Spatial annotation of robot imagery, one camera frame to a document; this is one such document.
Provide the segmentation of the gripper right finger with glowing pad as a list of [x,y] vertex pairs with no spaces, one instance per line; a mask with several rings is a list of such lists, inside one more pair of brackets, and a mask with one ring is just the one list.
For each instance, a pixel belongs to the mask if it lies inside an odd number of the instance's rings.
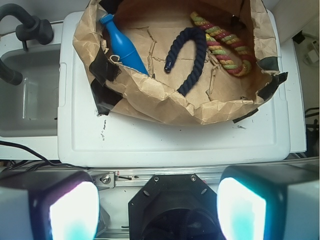
[[319,166],[230,165],[220,178],[216,208],[227,240],[318,240]]

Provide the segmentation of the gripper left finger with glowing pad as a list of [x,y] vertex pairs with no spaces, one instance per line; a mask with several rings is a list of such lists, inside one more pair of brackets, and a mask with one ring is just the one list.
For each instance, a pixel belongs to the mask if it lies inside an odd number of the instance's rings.
[[0,174],[2,240],[92,240],[99,213],[98,189],[83,170]]

